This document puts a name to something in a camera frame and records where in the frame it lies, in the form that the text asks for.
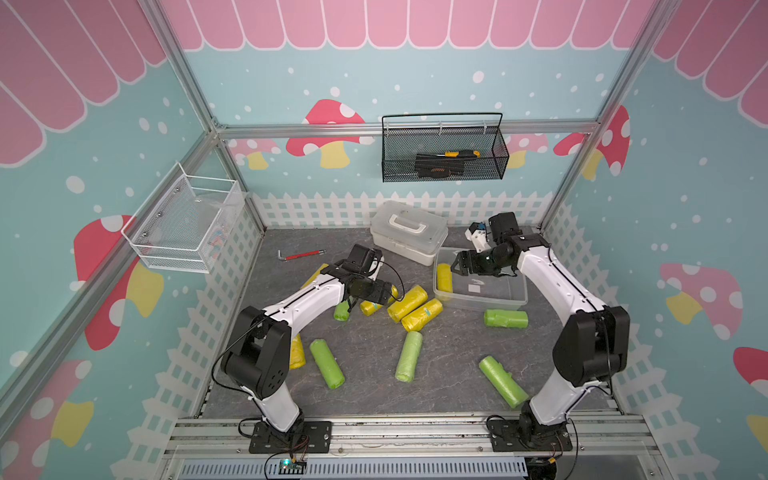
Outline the yellow roll with blue label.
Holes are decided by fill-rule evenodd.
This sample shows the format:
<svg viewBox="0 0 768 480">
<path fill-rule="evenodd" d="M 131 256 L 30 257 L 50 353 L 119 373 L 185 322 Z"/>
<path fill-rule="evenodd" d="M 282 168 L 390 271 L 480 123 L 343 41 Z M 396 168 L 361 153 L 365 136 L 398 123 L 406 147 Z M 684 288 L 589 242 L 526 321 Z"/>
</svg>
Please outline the yellow roll with blue label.
<svg viewBox="0 0 768 480">
<path fill-rule="evenodd" d="M 407 332 L 420 332 L 442 311 L 442 302 L 439 299 L 432 299 L 406 315 L 401 320 L 401 325 Z"/>
</svg>

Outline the yellow roll under left arm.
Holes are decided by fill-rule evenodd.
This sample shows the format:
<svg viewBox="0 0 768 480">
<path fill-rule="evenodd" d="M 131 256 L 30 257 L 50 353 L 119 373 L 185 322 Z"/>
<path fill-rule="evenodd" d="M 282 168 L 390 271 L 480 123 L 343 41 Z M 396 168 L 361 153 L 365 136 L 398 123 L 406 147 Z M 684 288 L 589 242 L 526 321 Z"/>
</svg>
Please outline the yellow roll under left arm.
<svg viewBox="0 0 768 480">
<path fill-rule="evenodd" d="M 292 338 L 290 344 L 289 368 L 291 370 L 299 369 L 306 365 L 306 354 L 304 351 L 301 336 L 297 334 Z"/>
</svg>

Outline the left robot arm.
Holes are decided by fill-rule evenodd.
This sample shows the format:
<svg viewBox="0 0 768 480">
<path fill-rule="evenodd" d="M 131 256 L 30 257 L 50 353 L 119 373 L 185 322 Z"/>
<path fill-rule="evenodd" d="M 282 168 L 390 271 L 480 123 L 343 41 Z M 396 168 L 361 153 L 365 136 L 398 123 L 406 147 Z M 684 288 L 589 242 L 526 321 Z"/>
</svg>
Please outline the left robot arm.
<svg viewBox="0 0 768 480">
<path fill-rule="evenodd" d="M 325 311 L 346 300 L 383 305 L 393 297 L 392 284 L 378 278 L 383 252 L 360 244 L 347 258 L 324 267 L 307 286 L 267 306 L 243 308 L 214 365 L 260 410 L 271 432 L 289 437 L 303 427 L 303 413 L 285 379 L 291 341 Z"/>
</svg>

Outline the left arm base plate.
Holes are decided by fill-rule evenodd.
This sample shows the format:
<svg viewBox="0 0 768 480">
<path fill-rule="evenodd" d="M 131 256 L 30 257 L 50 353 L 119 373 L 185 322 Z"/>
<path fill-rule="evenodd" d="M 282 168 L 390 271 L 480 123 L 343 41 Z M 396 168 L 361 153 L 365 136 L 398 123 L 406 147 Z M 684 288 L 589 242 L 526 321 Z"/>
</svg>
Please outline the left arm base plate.
<svg viewBox="0 0 768 480">
<path fill-rule="evenodd" d="M 288 432 L 280 432 L 265 422 L 258 422 L 250 434 L 248 452 L 326 454 L 330 450 L 332 426 L 328 421 L 301 421 Z"/>
</svg>

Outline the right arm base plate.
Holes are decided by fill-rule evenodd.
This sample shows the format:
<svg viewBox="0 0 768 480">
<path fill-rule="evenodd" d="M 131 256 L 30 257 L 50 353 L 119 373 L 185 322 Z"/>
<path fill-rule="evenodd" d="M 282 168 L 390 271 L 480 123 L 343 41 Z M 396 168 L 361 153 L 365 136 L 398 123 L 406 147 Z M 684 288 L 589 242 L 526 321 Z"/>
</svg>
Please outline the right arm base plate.
<svg viewBox="0 0 768 480">
<path fill-rule="evenodd" d="M 573 444 L 565 427 L 557 427 L 553 432 L 532 435 L 523 438 L 517 420 L 492 415 L 485 421 L 494 452 L 543 452 L 559 456 L 573 450 Z"/>
</svg>

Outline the clear plastic storage box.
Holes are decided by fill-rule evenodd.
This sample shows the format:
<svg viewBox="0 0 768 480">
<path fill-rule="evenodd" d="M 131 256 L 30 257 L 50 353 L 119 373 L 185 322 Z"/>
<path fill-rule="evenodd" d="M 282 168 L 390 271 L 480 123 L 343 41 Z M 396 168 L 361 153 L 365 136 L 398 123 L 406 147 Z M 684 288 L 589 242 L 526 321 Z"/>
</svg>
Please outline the clear plastic storage box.
<svg viewBox="0 0 768 480">
<path fill-rule="evenodd" d="M 433 270 L 433 292 L 435 295 L 436 267 L 440 263 L 451 266 L 460 248 L 441 247 L 435 257 Z M 469 285 L 480 286 L 480 293 L 468 291 Z M 526 278 L 518 276 L 479 276 L 472 274 L 461 276 L 453 273 L 453 298 L 450 302 L 441 301 L 444 306 L 483 312 L 489 309 L 520 310 L 528 303 Z"/>
</svg>

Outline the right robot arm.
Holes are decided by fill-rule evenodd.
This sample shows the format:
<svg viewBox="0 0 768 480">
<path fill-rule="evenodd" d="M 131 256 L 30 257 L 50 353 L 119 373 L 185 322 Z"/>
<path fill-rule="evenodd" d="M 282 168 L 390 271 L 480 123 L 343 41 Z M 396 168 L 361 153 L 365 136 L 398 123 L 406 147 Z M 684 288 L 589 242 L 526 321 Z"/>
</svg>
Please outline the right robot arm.
<svg viewBox="0 0 768 480">
<path fill-rule="evenodd" d="M 525 233 L 514 213 L 500 213 L 465 231 L 473 244 L 456 254 L 451 271 L 461 276 L 522 274 L 544 295 L 562 322 L 552 352 L 554 371 L 521 407 L 518 437 L 526 443 L 566 428 L 570 412 L 601 384 L 626 368 L 630 316 L 610 306 L 562 265 L 549 242 Z"/>
</svg>

